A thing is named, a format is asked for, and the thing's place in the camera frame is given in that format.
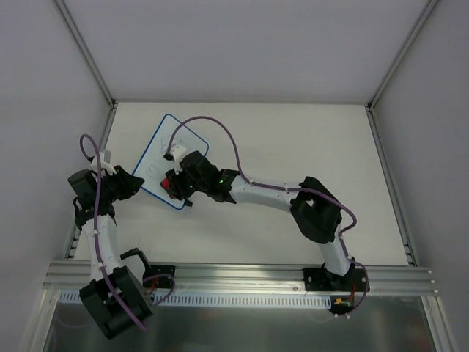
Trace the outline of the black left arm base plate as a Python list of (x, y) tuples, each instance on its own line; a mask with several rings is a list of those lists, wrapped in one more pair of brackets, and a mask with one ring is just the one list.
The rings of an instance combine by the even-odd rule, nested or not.
[(145, 288), (172, 289), (176, 267), (174, 265), (150, 264), (145, 268), (142, 283)]

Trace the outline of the blue framed whiteboard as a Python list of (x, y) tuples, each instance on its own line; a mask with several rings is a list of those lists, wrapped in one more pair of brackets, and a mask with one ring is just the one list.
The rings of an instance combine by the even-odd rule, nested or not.
[[(167, 161), (163, 156), (167, 151), (172, 133), (180, 124), (181, 121), (175, 116), (166, 114), (133, 170), (134, 176), (144, 179), (141, 188), (145, 192), (176, 210), (182, 210), (185, 207), (184, 202), (171, 199), (160, 183), (165, 178), (166, 172), (174, 168), (174, 163)], [(178, 130), (172, 144), (179, 144), (190, 152), (198, 150), (204, 156), (210, 149), (205, 139), (186, 126)]]

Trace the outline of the red black whiteboard eraser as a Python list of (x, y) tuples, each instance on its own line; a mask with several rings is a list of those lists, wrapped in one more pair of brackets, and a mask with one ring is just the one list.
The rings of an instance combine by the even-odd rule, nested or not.
[(162, 182), (160, 183), (160, 185), (164, 188), (164, 190), (170, 194), (172, 192), (172, 187), (171, 187), (171, 183), (169, 181), (169, 179), (166, 177), (162, 180)]

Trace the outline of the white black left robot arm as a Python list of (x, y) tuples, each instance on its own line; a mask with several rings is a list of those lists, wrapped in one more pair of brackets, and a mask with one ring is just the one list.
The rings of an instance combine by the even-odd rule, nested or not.
[(144, 286), (152, 280), (152, 268), (143, 262), (123, 263), (113, 206), (134, 196), (144, 180), (115, 166), (101, 173), (83, 169), (68, 183), (75, 192), (75, 224), (90, 250), (89, 284), (79, 290), (82, 304), (110, 340), (134, 326), (146, 331), (144, 320), (152, 310)]

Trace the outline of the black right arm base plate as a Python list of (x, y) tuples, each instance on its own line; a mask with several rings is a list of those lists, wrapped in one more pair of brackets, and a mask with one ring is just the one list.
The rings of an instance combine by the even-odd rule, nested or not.
[(369, 292), (366, 271), (353, 265), (344, 276), (332, 274), (325, 267), (304, 268), (303, 281), (306, 291)]

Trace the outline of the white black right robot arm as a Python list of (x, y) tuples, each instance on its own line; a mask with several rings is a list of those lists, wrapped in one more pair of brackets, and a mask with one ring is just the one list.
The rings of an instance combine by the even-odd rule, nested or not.
[(162, 188), (172, 199), (188, 203), (200, 192), (220, 203), (254, 204), (289, 213), (300, 233), (316, 243), (324, 258), (323, 267), (309, 279), (323, 290), (352, 289), (355, 264), (348, 257), (341, 225), (347, 208), (314, 177), (299, 184), (278, 185), (251, 180), (240, 169), (218, 169), (199, 151), (177, 145), (165, 153), (173, 162), (165, 173)]

